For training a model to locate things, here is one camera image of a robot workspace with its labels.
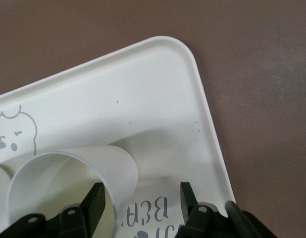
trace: cup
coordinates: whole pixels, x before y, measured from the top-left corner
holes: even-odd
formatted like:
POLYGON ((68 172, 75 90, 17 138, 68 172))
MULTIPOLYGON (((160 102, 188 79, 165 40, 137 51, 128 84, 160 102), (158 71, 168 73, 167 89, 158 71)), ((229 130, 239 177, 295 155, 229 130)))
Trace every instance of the cup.
POLYGON ((7 196, 10 224, 29 213, 46 219, 81 203, 95 182, 105 186, 106 207, 94 237, 115 237, 138 181, 137 166, 116 146, 50 151, 34 156, 15 173, 7 196))

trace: white tray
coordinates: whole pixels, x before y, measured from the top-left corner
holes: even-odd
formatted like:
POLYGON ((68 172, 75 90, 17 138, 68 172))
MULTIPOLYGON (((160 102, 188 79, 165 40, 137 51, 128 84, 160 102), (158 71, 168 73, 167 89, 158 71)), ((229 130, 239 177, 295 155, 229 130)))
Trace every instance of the white tray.
POLYGON ((171 37, 1 95, 2 135, 0 167, 10 175, 47 150, 112 144, 128 151, 139 183, 121 238, 174 237, 183 223, 181 181, 223 215, 225 201, 234 200, 196 62, 171 37))

